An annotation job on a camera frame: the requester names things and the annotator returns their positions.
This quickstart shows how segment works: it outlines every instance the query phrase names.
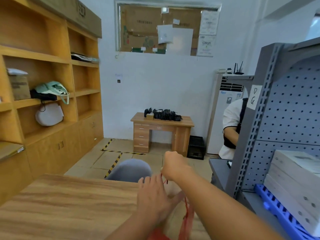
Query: paper note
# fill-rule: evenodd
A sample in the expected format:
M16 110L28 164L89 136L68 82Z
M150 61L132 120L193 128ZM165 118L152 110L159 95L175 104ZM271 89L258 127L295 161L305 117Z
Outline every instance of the paper note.
M256 110L258 99L261 93L262 85L252 85L247 108Z
M200 35L198 40L197 56L214 56L214 43L216 36Z
M202 11L200 22L200 35L216 35L218 29L219 12Z
M165 54L190 56L192 35L192 28L173 28L173 42L167 44Z
M172 24L158 25L158 44L172 43L173 27Z
M179 25L180 24L180 20L179 19L173 19L172 23L176 24L176 25Z

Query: wooden table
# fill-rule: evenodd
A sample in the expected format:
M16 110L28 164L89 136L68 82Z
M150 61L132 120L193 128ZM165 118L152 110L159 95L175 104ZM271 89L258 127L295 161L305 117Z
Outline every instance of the wooden table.
M189 116L182 116L181 121L147 120L144 113L138 112L131 119L133 122L133 150L135 152L149 152L151 130L172 132L172 151L187 156L191 127L194 127Z
M136 210L137 183L44 174L0 207L0 239L102 240ZM191 240L210 240L195 217Z

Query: tiled floor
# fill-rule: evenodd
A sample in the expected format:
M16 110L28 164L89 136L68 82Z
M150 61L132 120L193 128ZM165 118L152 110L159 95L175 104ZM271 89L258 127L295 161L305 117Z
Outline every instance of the tiled floor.
M90 152L81 158L65 175L77 176L92 179L104 179L104 176L119 156L117 152L103 152L101 149L110 141L110 138L104 138ZM166 151L170 151L170 144L155 143L151 144L149 153L146 155L136 155L123 153L119 162L126 159L136 158L147 162L153 173L159 173L163 163L163 156ZM107 150L133 152L132 140L113 139L108 145ZM211 180L212 171L209 165L209 157L204 160L190 159L188 163L195 171L206 180Z

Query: gray metal shelving rack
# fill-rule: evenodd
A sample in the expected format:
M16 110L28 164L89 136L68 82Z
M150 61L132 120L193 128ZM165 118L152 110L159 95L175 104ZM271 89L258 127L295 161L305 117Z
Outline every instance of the gray metal shelving rack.
M239 201L262 184L276 149L320 157L320 38L261 49L254 76L228 82L262 90L256 109L247 108L225 192Z

